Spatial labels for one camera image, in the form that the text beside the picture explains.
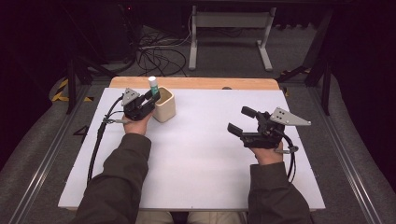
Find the bottle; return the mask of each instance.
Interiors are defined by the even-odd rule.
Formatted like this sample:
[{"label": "bottle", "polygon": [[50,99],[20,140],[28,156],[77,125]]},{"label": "bottle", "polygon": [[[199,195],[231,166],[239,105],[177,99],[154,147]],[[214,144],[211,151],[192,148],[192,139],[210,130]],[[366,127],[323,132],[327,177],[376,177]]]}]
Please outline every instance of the bottle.
[{"label": "bottle", "polygon": [[151,87],[151,93],[154,96],[158,92],[158,83],[156,77],[149,77],[148,78],[149,86]]}]

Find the olive green jacket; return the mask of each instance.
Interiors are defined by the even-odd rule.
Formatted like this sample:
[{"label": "olive green jacket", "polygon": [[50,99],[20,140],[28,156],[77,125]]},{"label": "olive green jacket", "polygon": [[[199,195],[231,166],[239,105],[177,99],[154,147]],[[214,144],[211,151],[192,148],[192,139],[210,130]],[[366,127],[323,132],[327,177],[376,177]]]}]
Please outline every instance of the olive green jacket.
[{"label": "olive green jacket", "polygon": [[[84,192],[71,223],[134,224],[149,170],[150,140],[127,133]],[[248,223],[308,223],[304,197],[288,181],[283,162],[250,166]]]}]

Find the person's right hand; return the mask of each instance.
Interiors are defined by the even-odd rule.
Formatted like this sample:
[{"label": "person's right hand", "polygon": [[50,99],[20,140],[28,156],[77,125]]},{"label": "person's right hand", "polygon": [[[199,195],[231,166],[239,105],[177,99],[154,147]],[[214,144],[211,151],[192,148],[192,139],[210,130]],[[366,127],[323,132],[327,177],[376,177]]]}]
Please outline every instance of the person's right hand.
[{"label": "person's right hand", "polygon": [[128,119],[124,115],[122,117],[122,119],[128,120],[128,123],[123,124],[125,133],[138,133],[138,134],[145,135],[146,130],[148,128],[149,119],[152,117],[153,114],[154,114],[154,111],[151,111],[151,113],[149,113],[143,119],[138,120],[138,121]]},{"label": "person's right hand", "polygon": [[[283,149],[282,141],[279,143],[278,149]],[[275,152],[274,148],[256,148],[252,147],[250,149],[257,158],[259,165],[269,165],[277,162],[283,161],[283,153]]]}]

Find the white tabletop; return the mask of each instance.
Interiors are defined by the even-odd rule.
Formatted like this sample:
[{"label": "white tabletop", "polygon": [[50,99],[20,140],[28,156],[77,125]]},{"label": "white tabletop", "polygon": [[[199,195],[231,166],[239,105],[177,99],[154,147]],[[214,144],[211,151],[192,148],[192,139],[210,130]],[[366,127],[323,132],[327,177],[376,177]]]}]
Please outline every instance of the white tabletop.
[{"label": "white tabletop", "polygon": [[[144,94],[147,89],[135,91]],[[76,209],[86,188],[88,167],[97,130],[109,108],[125,89],[105,89],[89,132],[68,177],[59,207]],[[257,132],[257,120],[241,114],[246,105],[272,113],[280,106],[289,111],[282,91],[170,90],[176,99],[177,114],[160,123],[151,119],[147,137],[152,142],[141,209],[156,210],[248,210],[249,165],[257,163],[242,141],[228,133],[228,123],[244,132]],[[121,111],[118,104],[113,111]],[[120,119],[122,113],[112,119]],[[293,184],[311,209],[325,208],[317,181],[295,127],[285,134],[299,147],[295,153],[297,172]],[[103,171],[103,162],[124,135],[121,124],[108,124],[93,169]],[[290,156],[285,155],[286,169]]]}]

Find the black cable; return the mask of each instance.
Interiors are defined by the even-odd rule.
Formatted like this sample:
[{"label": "black cable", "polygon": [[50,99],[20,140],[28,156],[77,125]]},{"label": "black cable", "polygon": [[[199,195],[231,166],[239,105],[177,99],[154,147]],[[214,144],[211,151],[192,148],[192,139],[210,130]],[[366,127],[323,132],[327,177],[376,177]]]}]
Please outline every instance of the black cable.
[{"label": "black cable", "polygon": [[105,132],[108,119],[112,115],[111,112],[113,111],[114,107],[120,100],[122,100],[122,96],[119,99],[117,99],[117,101],[114,103],[113,106],[111,106],[110,110],[108,111],[107,115],[105,115],[105,118],[103,119],[102,124],[100,125],[100,127],[98,129],[98,135],[97,135],[97,139],[96,139],[96,143],[95,143],[95,148],[93,149],[91,162],[90,162],[90,168],[88,169],[87,185],[90,183],[90,181],[92,179],[92,170],[93,170],[93,166],[95,164],[96,154],[98,152],[100,142],[102,141],[103,133]]},{"label": "black cable", "polygon": [[169,37],[170,35],[165,35],[161,32],[158,31],[153,31],[150,32],[148,34],[144,34],[141,38],[139,43],[141,43],[141,47],[149,47],[154,45],[155,43]]},{"label": "black cable", "polygon": [[[275,130],[275,132],[282,135],[282,137],[285,138],[286,142],[289,145],[289,149],[292,149],[294,147],[293,143],[291,142],[291,139],[287,135],[285,135],[284,133],[282,133],[279,130]],[[289,166],[289,171],[288,171],[288,178],[290,178],[291,171],[293,170],[293,168],[294,168],[294,174],[293,174],[293,177],[291,178],[290,183],[293,182],[293,180],[294,180],[294,177],[296,174],[296,168],[297,168],[294,152],[291,152],[290,153],[290,166]]]},{"label": "black cable", "polygon": [[[178,54],[179,56],[182,57],[183,59],[183,64],[179,65],[177,63],[171,62],[167,57],[160,55],[158,53],[156,53],[157,51],[159,51],[160,53],[163,53],[164,51],[172,51],[176,54]],[[154,65],[153,67],[148,68],[148,66],[146,65],[146,60]],[[158,70],[161,73],[161,76],[166,77],[166,76],[171,76],[174,74],[179,73],[180,71],[183,73],[183,75],[186,77],[186,73],[184,72],[183,68],[184,66],[187,64],[187,59],[186,57],[179,51],[175,50],[175,49],[160,49],[160,48],[153,48],[153,49],[141,49],[141,54],[137,60],[137,64],[141,69],[145,70],[145,73],[142,73],[140,76],[143,76],[145,74],[147,74],[148,72],[152,72],[154,70]],[[164,72],[164,69],[166,67],[168,67],[169,64],[173,64],[174,66],[177,67],[176,71],[172,71],[172,72]]]}]

